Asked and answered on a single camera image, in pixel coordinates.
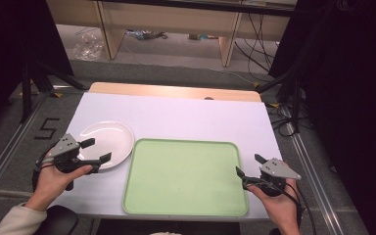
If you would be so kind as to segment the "white plate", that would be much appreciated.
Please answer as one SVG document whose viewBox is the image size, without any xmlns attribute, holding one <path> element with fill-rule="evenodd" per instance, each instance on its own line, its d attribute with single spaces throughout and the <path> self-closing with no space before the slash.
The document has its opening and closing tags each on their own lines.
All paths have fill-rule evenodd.
<svg viewBox="0 0 376 235">
<path fill-rule="evenodd" d="M 95 144 L 81 149 L 78 157 L 83 161 L 98 160 L 111 153 L 111 159 L 100 166 L 101 170 L 121 164 L 132 152 L 135 138 L 129 127 L 116 121 L 101 121 L 88 126 L 77 137 L 78 142 L 89 138 Z"/>
</svg>

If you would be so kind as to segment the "person's right hand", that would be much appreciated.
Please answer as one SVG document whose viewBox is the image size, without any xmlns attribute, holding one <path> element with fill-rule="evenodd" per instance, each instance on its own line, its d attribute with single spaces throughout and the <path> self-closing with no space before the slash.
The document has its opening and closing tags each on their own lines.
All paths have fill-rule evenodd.
<svg viewBox="0 0 376 235">
<path fill-rule="evenodd" d="M 285 195 L 269 197 L 255 185 L 248 185 L 247 188 L 261 200 L 269 218 L 277 225 L 281 235 L 301 235 L 297 206 L 290 198 Z"/>
</svg>

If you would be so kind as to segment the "green tray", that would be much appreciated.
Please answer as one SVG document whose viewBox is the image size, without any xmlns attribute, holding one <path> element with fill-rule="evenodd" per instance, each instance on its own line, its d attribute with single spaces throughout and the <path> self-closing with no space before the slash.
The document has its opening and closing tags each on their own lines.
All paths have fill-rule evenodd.
<svg viewBox="0 0 376 235">
<path fill-rule="evenodd" d="M 230 142 L 140 139 L 122 207 L 136 215 L 242 216 L 249 205 L 239 165 Z"/>
</svg>

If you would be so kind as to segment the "blue clutter under desk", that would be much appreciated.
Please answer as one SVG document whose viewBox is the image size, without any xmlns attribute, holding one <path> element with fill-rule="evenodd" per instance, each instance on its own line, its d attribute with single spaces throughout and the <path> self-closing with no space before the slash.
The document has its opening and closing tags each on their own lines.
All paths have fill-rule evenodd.
<svg viewBox="0 0 376 235">
<path fill-rule="evenodd" d="M 159 31 L 128 29 L 125 34 L 128 36 L 132 36 L 136 38 L 137 40 L 150 40 L 150 39 L 156 39 L 156 38 L 167 39 L 167 34 L 165 32 L 159 32 Z"/>
</svg>

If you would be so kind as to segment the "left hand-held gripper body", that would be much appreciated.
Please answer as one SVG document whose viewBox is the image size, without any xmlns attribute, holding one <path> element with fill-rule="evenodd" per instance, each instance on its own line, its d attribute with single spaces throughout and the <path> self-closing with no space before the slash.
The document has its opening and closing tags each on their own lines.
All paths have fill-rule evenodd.
<svg viewBox="0 0 376 235">
<path fill-rule="evenodd" d="M 99 170 L 99 164 L 86 164 L 78 158 L 81 150 L 79 143 L 69 133 L 66 133 L 44 155 L 41 163 L 52 164 L 63 173 L 70 173 L 84 165 L 91 165 L 92 169 L 90 172 L 96 173 Z"/>
</svg>

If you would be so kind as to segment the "black curtain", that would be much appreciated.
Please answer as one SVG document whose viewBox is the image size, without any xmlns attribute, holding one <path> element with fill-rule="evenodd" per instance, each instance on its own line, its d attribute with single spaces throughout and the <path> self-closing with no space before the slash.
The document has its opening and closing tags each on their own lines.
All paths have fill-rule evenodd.
<svg viewBox="0 0 376 235">
<path fill-rule="evenodd" d="M 369 235 L 376 235 L 376 0 L 343 0 L 302 86 L 310 118 Z"/>
<path fill-rule="evenodd" d="M 26 73 L 35 81 L 60 72 L 70 60 L 46 0 L 0 0 L 0 110 Z"/>
</svg>

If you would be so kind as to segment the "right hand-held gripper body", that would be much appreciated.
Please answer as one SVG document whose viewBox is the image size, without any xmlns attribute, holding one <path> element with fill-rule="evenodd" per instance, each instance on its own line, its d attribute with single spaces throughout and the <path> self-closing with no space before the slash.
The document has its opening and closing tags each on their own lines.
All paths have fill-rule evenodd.
<svg viewBox="0 0 376 235">
<path fill-rule="evenodd" d="M 278 159 L 267 160 L 265 164 L 260 164 L 259 169 L 259 179 L 263 181 L 260 189 L 269 197 L 277 197 L 282 194 L 286 187 L 287 178 L 302 179 L 297 172 Z"/>
</svg>

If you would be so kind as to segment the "person's left hand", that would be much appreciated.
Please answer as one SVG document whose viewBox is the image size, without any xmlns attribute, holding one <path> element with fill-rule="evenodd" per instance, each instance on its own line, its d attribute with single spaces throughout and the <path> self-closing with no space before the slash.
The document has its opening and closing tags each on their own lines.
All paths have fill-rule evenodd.
<svg viewBox="0 0 376 235">
<path fill-rule="evenodd" d="M 38 177 L 35 191 L 24 206 L 39 212 L 46 211 L 71 182 L 91 170 L 91 165 L 85 165 L 73 172 L 63 173 L 52 165 L 44 166 Z"/>
</svg>

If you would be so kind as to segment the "clear plastic bag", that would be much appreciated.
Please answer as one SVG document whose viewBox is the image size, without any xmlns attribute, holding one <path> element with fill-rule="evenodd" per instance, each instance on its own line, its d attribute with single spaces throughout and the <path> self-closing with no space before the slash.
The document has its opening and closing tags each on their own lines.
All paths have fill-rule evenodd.
<svg viewBox="0 0 376 235">
<path fill-rule="evenodd" d="M 103 52 L 104 42 L 91 33 L 84 33 L 80 42 L 73 47 L 74 57 L 81 61 L 98 61 Z"/>
</svg>

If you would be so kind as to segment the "metal floor rail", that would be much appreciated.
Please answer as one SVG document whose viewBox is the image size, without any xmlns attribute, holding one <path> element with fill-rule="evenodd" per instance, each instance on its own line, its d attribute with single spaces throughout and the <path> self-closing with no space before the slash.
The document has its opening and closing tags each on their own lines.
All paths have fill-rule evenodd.
<svg viewBox="0 0 376 235">
<path fill-rule="evenodd" d="M 315 171 L 301 134 L 291 122 L 287 123 L 287 129 L 292 137 L 292 141 L 303 166 L 307 181 L 312 189 L 330 235 L 345 235 L 341 222 L 332 207 L 318 174 Z"/>
<path fill-rule="evenodd" d="M 0 177 L 6 170 L 16 151 L 19 149 L 19 146 L 23 142 L 24 137 L 29 131 L 31 124 L 34 122 L 46 99 L 47 97 L 42 95 L 39 95 L 36 98 L 35 103 L 32 105 L 30 114 L 23 117 L 22 121 L 16 124 L 15 132 L 11 135 L 8 141 L 5 141 L 3 150 L 0 152 Z"/>
</svg>

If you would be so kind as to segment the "white table cover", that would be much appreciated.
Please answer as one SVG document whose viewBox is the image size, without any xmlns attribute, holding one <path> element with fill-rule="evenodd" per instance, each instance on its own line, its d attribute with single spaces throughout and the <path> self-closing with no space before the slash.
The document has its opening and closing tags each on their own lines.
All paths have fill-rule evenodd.
<svg viewBox="0 0 376 235">
<path fill-rule="evenodd" d="M 86 93 L 76 108 L 68 132 L 76 138 L 88 126 L 101 121 L 116 121 L 129 127 L 135 138 L 133 150 L 140 139 L 233 143 L 239 152 L 238 167 L 250 177 L 260 174 L 255 154 L 268 160 L 281 156 L 262 102 Z M 72 190 L 58 197 L 57 204 L 78 214 L 103 218 L 247 221 L 267 217 L 261 201 L 244 189 L 249 208 L 242 216 L 127 213 L 122 201 L 133 150 L 121 164 L 77 178 Z"/>
</svg>

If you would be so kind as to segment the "light wooden desk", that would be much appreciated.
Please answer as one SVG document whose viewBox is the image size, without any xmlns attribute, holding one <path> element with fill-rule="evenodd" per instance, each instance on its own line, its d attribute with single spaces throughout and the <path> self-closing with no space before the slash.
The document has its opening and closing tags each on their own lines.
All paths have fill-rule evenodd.
<svg viewBox="0 0 376 235">
<path fill-rule="evenodd" d="M 222 64 L 230 64 L 234 40 L 279 41 L 289 19 L 269 14 L 246 14 L 176 7 L 109 3 L 93 0 L 46 0 L 56 24 L 94 26 L 101 29 L 107 58 L 118 53 L 128 29 L 216 36 Z"/>
</svg>

